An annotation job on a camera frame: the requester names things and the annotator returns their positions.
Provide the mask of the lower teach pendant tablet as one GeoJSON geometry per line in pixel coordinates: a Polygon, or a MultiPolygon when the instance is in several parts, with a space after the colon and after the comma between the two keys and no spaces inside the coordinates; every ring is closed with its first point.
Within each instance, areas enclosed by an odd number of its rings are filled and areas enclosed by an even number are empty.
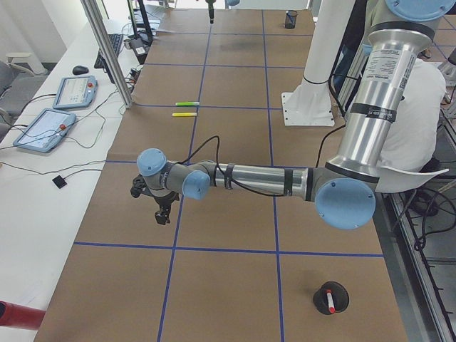
{"type": "Polygon", "coordinates": [[[54,149],[76,123],[68,111],[45,108],[13,142],[14,147],[47,153],[54,149]]]}

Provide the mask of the black computer mouse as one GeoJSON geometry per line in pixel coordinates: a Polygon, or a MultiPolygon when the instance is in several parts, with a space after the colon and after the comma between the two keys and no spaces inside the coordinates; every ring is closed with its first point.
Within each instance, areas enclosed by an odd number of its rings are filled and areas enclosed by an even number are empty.
{"type": "Polygon", "coordinates": [[[87,74],[89,72],[88,67],[77,65],[73,67],[72,74],[75,76],[87,74]]]}

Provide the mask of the green highlighter pen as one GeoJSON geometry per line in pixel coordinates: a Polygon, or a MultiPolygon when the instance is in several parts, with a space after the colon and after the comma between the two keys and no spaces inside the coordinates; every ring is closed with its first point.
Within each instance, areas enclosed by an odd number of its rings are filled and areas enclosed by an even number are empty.
{"type": "Polygon", "coordinates": [[[177,107],[198,107],[198,106],[200,106],[200,102],[199,101],[176,102],[175,106],[177,106],[177,107]]]}

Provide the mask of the grey office chair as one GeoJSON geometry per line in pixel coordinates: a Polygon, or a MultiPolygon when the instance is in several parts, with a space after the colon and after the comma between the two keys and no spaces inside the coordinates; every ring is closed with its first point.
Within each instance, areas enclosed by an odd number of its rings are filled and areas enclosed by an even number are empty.
{"type": "Polygon", "coordinates": [[[10,131],[24,106],[46,80],[48,71],[35,74],[24,64],[1,62],[1,140],[10,131]]]}

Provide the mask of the person in white shirt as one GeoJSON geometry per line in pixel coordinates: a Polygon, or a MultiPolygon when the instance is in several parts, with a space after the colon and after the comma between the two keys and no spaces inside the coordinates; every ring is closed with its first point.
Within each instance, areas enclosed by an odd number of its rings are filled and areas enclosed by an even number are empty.
{"type": "Polygon", "coordinates": [[[435,150],[445,79],[418,54],[430,47],[453,1],[369,1],[363,37],[371,51],[347,114],[346,131],[326,168],[394,193],[424,185],[435,150]]]}

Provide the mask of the aluminium frame post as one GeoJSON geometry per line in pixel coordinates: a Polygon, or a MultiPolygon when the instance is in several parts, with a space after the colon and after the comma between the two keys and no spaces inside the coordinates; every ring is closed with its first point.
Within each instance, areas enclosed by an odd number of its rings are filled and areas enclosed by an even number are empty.
{"type": "Polygon", "coordinates": [[[121,71],[118,57],[111,46],[108,32],[103,22],[103,17],[94,0],[81,0],[82,7],[88,19],[90,27],[92,28],[95,39],[98,43],[99,49],[103,54],[105,62],[108,67],[108,74],[114,81],[114,84],[123,100],[126,109],[131,108],[133,99],[130,90],[127,86],[123,72],[121,71]]]}

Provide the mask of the small black square puck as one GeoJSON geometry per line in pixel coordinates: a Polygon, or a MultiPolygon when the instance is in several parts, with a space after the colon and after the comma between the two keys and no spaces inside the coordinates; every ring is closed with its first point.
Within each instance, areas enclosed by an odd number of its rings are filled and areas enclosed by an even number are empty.
{"type": "Polygon", "coordinates": [[[61,189],[67,185],[65,178],[60,175],[55,176],[52,179],[52,182],[58,189],[61,189]]]}

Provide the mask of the red cylindrical object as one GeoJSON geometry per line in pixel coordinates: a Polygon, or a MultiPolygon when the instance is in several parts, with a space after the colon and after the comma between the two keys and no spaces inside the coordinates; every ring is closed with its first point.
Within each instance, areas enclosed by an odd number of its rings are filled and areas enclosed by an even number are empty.
{"type": "Polygon", "coordinates": [[[1,326],[37,331],[46,311],[1,301],[1,326]]]}

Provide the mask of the yellow highlighter pen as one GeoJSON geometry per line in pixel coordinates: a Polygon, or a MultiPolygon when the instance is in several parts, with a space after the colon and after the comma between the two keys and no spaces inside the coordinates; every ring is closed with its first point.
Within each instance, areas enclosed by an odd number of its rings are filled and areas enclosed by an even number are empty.
{"type": "Polygon", "coordinates": [[[174,118],[193,118],[193,117],[197,117],[197,113],[196,112],[173,113],[172,117],[174,117],[174,118]]]}

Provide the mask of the teach pendant tablet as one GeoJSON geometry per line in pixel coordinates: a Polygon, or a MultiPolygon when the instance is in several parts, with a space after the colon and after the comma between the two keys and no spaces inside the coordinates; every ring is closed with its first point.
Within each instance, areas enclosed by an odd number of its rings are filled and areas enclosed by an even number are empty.
{"type": "Polygon", "coordinates": [[[13,142],[14,147],[47,153],[54,149],[76,123],[68,111],[45,108],[13,142]]]}
{"type": "Polygon", "coordinates": [[[94,76],[74,76],[61,79],[53,108],[70,110],[87,108],[95,99],[98,82],[94,76]]]}

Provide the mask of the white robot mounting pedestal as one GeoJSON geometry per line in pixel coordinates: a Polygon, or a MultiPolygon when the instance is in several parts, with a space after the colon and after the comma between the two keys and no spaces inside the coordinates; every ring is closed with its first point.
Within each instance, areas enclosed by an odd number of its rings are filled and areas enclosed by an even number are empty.
{"type": "Polygon", "coordinates": [[[292,93],[282,93],[286,126],[334,126],[328,82],[354,0],[321,2],[302,82],[292,93]]]}

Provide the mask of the black mesh pen cup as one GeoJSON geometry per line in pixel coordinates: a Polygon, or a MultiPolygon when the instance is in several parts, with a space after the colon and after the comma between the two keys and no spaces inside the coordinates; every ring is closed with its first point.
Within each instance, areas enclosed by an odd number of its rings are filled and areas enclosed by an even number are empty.
{"type": "Polygon", "coordinates": [[[294,10],[288,10],[284,21],[285,29],[294,29],[296,27],[298,12],[294,10]]]}
{"type": "Polygon", "coordinates": [[[323,315],[344,312],[349,301],[348,291],[337,281],[327,281],[313,295],[313,304],[323,315]]]}

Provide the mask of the upper teach pendant tablet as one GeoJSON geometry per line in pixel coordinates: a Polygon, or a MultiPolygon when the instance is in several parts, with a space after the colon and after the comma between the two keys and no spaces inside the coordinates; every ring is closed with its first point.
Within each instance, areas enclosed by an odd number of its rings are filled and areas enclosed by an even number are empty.
{"type": "Polygon", "coordinates": [[[61,79],[53,108],[70,110],[87,108],[95,99],[98,82],[94,76],[74,76],[61,79]]]}

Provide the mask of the red whiteboard marker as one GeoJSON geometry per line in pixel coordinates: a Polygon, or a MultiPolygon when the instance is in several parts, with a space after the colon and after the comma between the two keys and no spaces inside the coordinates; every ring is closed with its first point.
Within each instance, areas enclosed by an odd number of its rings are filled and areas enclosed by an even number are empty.
{"type": "Polygon", "coordinates": [[[330,289],[326,290],[326,298],[327,298],[328,312],[330,314],[334,314],[336,312],[336,308],[335,308],[335,305],[333,302],[332,290],[330,290],[330,289]]]}

